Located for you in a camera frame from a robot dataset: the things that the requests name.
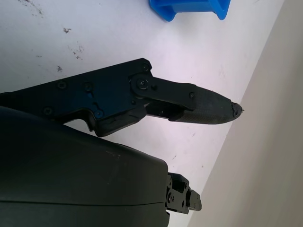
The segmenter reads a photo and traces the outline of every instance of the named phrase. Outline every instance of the white wall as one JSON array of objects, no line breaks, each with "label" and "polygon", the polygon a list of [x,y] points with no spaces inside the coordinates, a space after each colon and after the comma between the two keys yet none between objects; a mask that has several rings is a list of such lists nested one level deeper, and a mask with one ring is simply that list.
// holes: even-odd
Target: white wall
[{"label": "white wall", "polygon": [[284,2],[189,227],[303,226],[302,9]]}]

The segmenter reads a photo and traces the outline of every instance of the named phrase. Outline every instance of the metal screw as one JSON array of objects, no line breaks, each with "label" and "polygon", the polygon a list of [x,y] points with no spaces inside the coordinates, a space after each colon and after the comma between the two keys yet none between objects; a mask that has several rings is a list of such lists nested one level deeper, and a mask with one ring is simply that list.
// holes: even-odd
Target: metal screw
[{"label": "metal screw", "polygon": [[142,65],[142,70],[143,70],[144,72],[147,72],[149,69],[150,69],[150,67],[148,66],[148,64],[144,63],[144,64]]},{"label": "metal screw", "polygon": [[59,89],[66,89],[67,88],[67,83],[65,82],[65,81],[63,81],[63,80],[60,80],[58,83],[57,83],[57,87],[59,88]]},{"label": "metal screw", "polygon": [[195,98],[195,93],[194,92],[189,93],[189,98],[194,99]]},{"label": "metal screw", "polygon": [[97,118],[97,119],[100,119],[100,118],[102,118],[103,117],[103,111],[102,110],[96,110],[95,112],[94,112],[94,115],[95,115],[95,118]]},{"label": "metal screw", "polygon": [[146,79],[138,79],[137,87],[141,90],[146,90],[148,88],[148,81]]},{"label": "metal screw", "polygon": [[84,90],[92,91],[93,90],[93,85],[89,82],[84,83]]},{"label": "metal screw", "polygon": [[53,114],[53,109],[51,107],[49,107],[49,106],[44,107],[43,114],[47,115],[47,116],[52,115]]},{"label": "metal screw", "polygon": [[171,202],[171,199],[172,199],[172,196],[171,196],[171,193],[169,193],[169,195],[168,195],[168,202]]}]

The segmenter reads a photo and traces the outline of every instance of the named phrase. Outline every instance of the black linkage arm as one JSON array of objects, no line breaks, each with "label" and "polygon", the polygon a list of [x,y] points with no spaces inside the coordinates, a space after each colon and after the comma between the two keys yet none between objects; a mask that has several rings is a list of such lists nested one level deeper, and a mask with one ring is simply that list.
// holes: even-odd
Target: black linkage arm
[{"label": "black linkage arm", "polygon": [[146,115],[172,122],[221,124],[242,113],[240,105],[193,84],[155,78],[138,59],[4,93],[0,106],[66,123],[84,120],[99,137],[139,122]]}]

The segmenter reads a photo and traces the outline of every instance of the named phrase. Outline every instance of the black bracket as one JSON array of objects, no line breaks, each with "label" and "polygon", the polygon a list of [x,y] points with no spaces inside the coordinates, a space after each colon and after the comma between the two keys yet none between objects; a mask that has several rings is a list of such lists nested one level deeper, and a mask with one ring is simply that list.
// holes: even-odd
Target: black bracket
[{"label": "black bracket", "polygon": [[188,214],[189,210],[202,209],[200,195],[191,190],[189,181],[180,174],[169,173],[167,177],[166,207],[168,210]]},{"label": "black bracket", "polygon": [[0,95],[0,106],[59,123],[84,120],[99,137],[146,115],[170,121],[217,124],[240,116],[230,99],[193,84],[154,78],[138,59]]}]

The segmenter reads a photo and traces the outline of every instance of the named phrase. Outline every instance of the blue plastic block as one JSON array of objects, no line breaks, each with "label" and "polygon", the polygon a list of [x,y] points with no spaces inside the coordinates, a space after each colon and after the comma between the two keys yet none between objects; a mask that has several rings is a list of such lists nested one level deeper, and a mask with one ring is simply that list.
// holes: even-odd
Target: blue plastic block
[{"label": "blue plastic block", "polygon": [[214,12],[224,20],[231,0],[150,0],[150,6],[165,20],[172,21],[177,13]]}]

